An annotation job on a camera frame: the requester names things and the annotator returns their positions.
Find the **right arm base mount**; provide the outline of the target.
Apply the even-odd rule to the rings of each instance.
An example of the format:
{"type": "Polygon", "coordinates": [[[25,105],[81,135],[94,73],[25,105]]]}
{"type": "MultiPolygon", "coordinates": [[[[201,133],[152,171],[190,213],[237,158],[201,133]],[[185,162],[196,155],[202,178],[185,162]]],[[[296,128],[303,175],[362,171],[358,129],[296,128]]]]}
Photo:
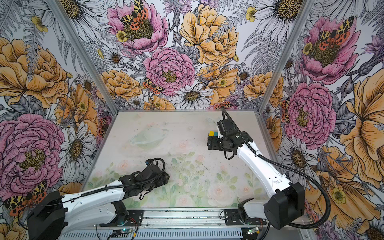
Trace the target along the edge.
{"type": "Polygon", "coordinates": [[[267,224],[267,221],[264,219],[248,217],[246,213],[240,209],[224,209],[223,218],[226,226],[264,226],[267,224]]]}

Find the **aluminium rail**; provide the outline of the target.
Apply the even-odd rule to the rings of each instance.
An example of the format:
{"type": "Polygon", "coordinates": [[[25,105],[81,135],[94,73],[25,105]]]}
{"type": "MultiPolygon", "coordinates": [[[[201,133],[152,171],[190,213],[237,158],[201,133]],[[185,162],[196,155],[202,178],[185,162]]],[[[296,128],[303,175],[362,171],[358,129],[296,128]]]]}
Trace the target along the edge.
{"type": "MultiPolygon", "coordinates": [[[[144,210],[142,225],[140,228],[149,229],[188,229],[188,228],[216,228],[216,227],[254,227],[249,226],[226,226],[223,215],[223,208],[144,208],[130,209],[125,206],[105,204],[91,210],[78,213],[68,211],[64,220],[62,234],[72,231],[99,226],[99,224],[110,223],[119,210],[144,210]]],[[[256,211],[258,217],[267,221],[267,218],[256,211]]],[[[125,228],[125,227],[102,227],[102,228],[125,228]]]]}

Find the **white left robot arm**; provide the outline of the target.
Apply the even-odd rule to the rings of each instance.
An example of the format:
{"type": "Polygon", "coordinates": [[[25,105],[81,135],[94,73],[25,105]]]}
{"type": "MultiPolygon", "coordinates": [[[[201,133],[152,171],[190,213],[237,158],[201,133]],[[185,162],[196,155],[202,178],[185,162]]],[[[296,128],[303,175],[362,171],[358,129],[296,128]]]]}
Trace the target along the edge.
{"type": "Polygon", "coordinates": [[[150,193],[168,184],[165,168],[149,163],[143,171],[124,175],[103,187],[61,195],[49,193],[27,217],[31,240],[57,240],[66,233],[100,225],[121,227],[139,221],[127,210],[124,200],[150,193]]]}

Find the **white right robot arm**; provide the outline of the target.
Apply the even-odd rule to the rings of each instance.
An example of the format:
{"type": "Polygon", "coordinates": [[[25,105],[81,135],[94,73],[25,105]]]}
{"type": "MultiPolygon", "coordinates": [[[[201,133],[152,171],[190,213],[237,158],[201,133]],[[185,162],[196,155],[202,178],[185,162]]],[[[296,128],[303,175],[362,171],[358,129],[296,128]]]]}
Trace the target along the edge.
{"type": "Polygon", "coordinates": [[[289,225],[304,214],[305,190],[293,184],[277,170],[277,163],[264,157],[250,135],[240,131],[225,109],[222,120],[217,122],[217,132],[208,136],[208,150],[222,151],[227,160],[239,157],[263,185],[268,201],[259,204],[254,198],[242,201],[238,206],[243,223],[253,219],[265,219],[275,229],[289,225]]]}

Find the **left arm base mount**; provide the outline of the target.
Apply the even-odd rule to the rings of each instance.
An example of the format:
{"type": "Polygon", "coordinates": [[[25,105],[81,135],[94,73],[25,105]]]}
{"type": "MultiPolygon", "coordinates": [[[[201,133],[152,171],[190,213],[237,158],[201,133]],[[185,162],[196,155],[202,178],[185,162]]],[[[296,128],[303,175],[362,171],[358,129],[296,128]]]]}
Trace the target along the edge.
{"type": "Polygon", "coordinates": [[[100,227],[140,227],[144,210],[119,210],[110,223],[99,224],[100,227]]]}

